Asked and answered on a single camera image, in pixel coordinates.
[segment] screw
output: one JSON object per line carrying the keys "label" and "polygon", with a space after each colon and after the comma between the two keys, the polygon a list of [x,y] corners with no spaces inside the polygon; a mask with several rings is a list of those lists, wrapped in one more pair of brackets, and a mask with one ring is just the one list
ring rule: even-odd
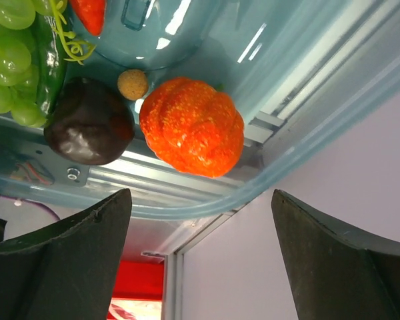
{"label": "screw", "polygon": [[68,168],[67,170],[67,178],[70,180],[77,180],[80,175],[80,170],[76,168]]}

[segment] brown nut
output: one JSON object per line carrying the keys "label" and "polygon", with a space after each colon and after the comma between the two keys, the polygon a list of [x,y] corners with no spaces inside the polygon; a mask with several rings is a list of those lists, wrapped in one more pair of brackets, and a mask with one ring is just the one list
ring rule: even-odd
{"label": "brown nut", "polygon": [[126,70],[117,80],[120,93],[128,100],[138,100],[148,92],[148,79],[141,70]]}

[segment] plastic bin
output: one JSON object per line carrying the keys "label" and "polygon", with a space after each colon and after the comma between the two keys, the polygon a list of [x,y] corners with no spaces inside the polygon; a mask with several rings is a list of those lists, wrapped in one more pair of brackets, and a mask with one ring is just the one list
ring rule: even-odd
{"label": "plastic bin", "polygon": [[[116,88],[130,67],[147,71],[151,89],[180,75],[222,85],[245,121],[243,155],[219,179],[181,174],[156,158],[138,128],[120,159],[88,167],[54,154],[41,129],[5,115],[4,195],[81,209],[128,187],[136,217],[222,213],[254,199],[400,90],[397,0],[111,0],[100,38],[72,19],[97,49],[85,66],[71,64],[68,78]],[[127,102],[135,118],[142,102]],[[15,154],[39,163],[54,183],[19,181]]]}

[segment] pumpkin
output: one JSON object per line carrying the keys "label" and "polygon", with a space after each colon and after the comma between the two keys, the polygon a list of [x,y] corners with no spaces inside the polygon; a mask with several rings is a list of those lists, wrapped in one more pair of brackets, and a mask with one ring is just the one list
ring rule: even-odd
{"label": "pumpkin", "polygon": [[226,93],[184,77],[160,85],[144,101],[139,123],[158,158],[182,173],[220,177],[243,150],[243,118]]}

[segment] dark purple fruit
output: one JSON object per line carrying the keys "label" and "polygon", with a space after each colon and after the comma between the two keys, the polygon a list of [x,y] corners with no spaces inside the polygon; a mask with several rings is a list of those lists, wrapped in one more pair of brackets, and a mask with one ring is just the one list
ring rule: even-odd
{"label": "dark purple fruit", "polygon": [[44,136],[54,152],[84,165],[105,165],[126,150],[135,134],[131,112],[99,81],[74,78],[63,88]]}

